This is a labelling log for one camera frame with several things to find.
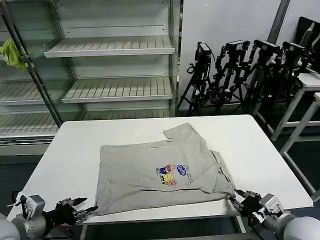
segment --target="white table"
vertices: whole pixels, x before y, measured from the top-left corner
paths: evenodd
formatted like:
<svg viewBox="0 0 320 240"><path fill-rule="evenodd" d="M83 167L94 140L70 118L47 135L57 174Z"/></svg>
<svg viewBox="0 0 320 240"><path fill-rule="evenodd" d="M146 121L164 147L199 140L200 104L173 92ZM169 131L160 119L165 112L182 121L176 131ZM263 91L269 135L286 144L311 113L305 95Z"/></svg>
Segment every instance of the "white table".
<svg viewBox="0 0 320 240"><path fill-rule="evenodd" d="M34 170L23 192L40 195L44 210L65 198L88 197L79 208L95 205L101 145L165 140L163 130L190 123L211 150L220 152L235 186L262 196L278 196L285 209L313 206L313 201L249 115L65 122ZM21 209L15 207L11 220ZM90 217L86 223L141 222L236 216L227 200L177 205Z"/></svg>
<svg viewBox="0 0 320 240"><path fill-rule="evenodd" d="M278 126L275 130L266 122L264 117L258 112L259 107L261 104L257 104L256 108L254 109L254 115L259 117L263 123L267 125L268 131L271 133L271 140L275 141L281 134L284 128L288 127L297 127L300 121L289 121L292 113L295 111L298 103L300 102L301 98L305 94L305 92L320 92L320 74L311 72L311 73L300 73L299 81L301 84L301 88L296 92L294 95L288 109L286 110L285 114L281 118ZM320 126L320 121L309 121L307 126Z"/></svg>
<svg viewBox="0 0 320 240"><path fill-rule="evenodd" d="M320 136L300 136L305 127L310 123L311 118L317 112L320 107L320 93L317 92L314 94L314 101L306 111L305 115L301 119L300 124L295 128L293 133L291 134L288 141L284 144L282 149L280 150L280 154L287 161L292 168L299 174L301 181L304 183L306 189L312 195L311 199L314 202L320 200L320 189L318 191L312 186L312 184L308 181L307 177L303 174L303 172L299 169L299 167L295 164L293 159L289 156L288 151L292 147L295 142L307 142L307 141L320 141Z"/></svg>

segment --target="shelf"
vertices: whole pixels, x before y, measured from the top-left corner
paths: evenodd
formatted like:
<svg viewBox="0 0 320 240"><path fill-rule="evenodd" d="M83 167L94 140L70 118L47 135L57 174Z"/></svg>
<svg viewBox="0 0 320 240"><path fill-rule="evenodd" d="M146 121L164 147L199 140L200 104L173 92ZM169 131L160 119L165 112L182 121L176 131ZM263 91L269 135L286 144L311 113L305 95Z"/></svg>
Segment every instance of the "shelf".
<svg viewBox="0 0 320 240"><path fill-rule="evenodd" d="M97 103L173 98L169 77L78 79L63 103Z"/></svg>
<svg viewBox="0 0 320 240"><path fill-rule="evenodd" d="M45 86L53 102L60 101L66 92L66 80L51 80ZM0 83L0 105L44 104L33 81L10 81Z"/></svg>
<svg viewBox="0 0 320 240"><path fill-rule="evenodd" d="M168 36L65 38L49 51L47 58L173 54Z"/></svg>
<svg viewBox="0 0 320 240"><path fill-rule="evenodd" d="M0 115L0 138L54 136L57 131L50 113Z"/></svg>
<svg viewBox="0 0 320 240"><path fill-rule="evenodd" d="M83 120L168 118L168 109L87 111Z"/></svg>

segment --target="camera tripod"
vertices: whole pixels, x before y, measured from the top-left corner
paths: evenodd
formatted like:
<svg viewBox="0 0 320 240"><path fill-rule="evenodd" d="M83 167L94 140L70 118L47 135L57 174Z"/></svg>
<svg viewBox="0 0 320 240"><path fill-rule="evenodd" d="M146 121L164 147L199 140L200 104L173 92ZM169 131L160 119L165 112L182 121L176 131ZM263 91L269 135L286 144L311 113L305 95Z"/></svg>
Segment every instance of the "camera tripod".
<svg viewBox="0 0 320 240"><path fill-rule="evenodd" d="M187 116L198 116L200 114L200 108L206 103L206 88L207 84L211 87L210 81L210 69L211 69L211 50L202 42L198 42L197 50L195 52L195 65L190 64L187 69L187 73L192 74L192 77L181 96L180 102L177 105L177 110L180 108L182 102L186 100L189 103ZM189 100L186 96L189 92L190 87L193 86L191 99Z"/></svg>
<svg viewBox="0 0 320 240"><path fill-rule="evenodd" d="M290 104L301 71L305 70L308 64L309 51L294 43L284 42L281 54L285 54L285 62L281 62L280 54L268 70L266 84L263 88L262 103L257 104L254 114L257 115L261 108L264 121L267 125L275 103Z"/></svg>
<svg viewBox="0 0 320 240"><path fill-rule="evenodd" d="M258 48L260 50L259 50L259 57L258 57L257 63L254 64L251 67L251 69L249 69ZM277 57L275 59L276 64L268 65L270 58L274 54L277 54ZM249 67L247 66L247 69L244 72L243 78L247 80L248 77L253 72L254 72L254 75L250 82L249 87L246 87L247 92L244 97L244 100L242 101L242 104L237 106L232 111L232 113L235 112L239 107L242 107L242 109L245 109L245 113L247 114L251 113L249 109L250 108L253 109L258 103L261 97L261 93L263 91L263 87L268 78L270 69L279 66L279 63L281 64L281 56L282 56L282 51L279 46L269 43L267 41L261 41L261 40L255 40L253 42L253 47L252 47L252 51L250 53L249 62L248 62Z"/></svg>
<svg viewBox="0 0 320 240"><path fill-rule="evenodd" d="M217 74L213 76L215 81L212 89L209 89L209 91L211 91L210 102L215 106L216 111L219 113L224 104L231 102L232 97L235 97L240 101L240 105L243 106L242 110L245 111L242 85L245 85L249 75L244 74L243 77L241 77L241 72L242 70L247 72L250 69L250 62L244 62L249 45L250 41L239 40L229 42L221 48L221 53L215 63L215 68L217 70ZM222 68L221 62L226 56L226 53L229 56L229 61ZM220 81L225 76L226 71L227 74L223 86L220 86ZM234 85L229 88L230 79L234 72Z"/></svg>

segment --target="gray floor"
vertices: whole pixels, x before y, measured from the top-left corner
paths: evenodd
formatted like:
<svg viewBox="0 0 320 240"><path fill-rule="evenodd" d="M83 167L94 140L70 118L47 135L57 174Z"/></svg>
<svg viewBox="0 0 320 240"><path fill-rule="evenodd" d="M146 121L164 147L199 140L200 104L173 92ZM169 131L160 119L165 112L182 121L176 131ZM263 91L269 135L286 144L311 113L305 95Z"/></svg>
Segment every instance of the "gray floor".
<svg viewBox="0 0 320 240"><path fill-rule="evenodd" d="M293 116L299 119L302 117L309 102L300 106L301 111ZM277 124L279 116L283 114L285 109L279 107L274 110L272 120ZM212 110L206 109L203 115L211 115ZM292 129L283 131L282 135L274 142L275 147L279 150L287 141ZM308 129L307 134L320 133L320 129ZM320 164L320 148L317 142L299 142L295 144L290 150L289 154L293 160L300 167L302 172L309 178L311 183L320 189L319 164ZM12 191L21 191L28 181L33 170L36 168L36 162L41 156L15 156L15 157L1 157L1 163L10 163L11 161L31 162L30 164L4 164L0 165L0 213L7 215L10 212ZM316 203L312 208L295 209L292 211L298 217L311 216L320 220L320 204ZM88 228L87 239L97 240L105 239L166 239L166 238L181 238L181 237L196 237L209 236L227 233L236 233L238 231L233 219L225 218L205 218L193 220L176 220L176 221L161 221L161 222L144 222L131 224L107 224L99 226L90 226ZM74 227L74 238L79 239L81 227ZM274 236L269 232L262 232L261 234L265 240L275 240Z"/></svg>

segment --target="gray t-shirt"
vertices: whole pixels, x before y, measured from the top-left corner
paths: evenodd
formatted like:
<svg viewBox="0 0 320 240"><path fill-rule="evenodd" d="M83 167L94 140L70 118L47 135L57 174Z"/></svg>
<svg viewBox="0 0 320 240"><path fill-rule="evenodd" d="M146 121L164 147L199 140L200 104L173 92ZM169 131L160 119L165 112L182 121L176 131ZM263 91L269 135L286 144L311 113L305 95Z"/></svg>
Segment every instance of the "gray t-shirt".
<svg viewBox="0 0 320 240"><path fill-rule="evenodd" d="M95 215L234 194L217 154L189 123L163 133L168 140L101 147Z"/></svg>

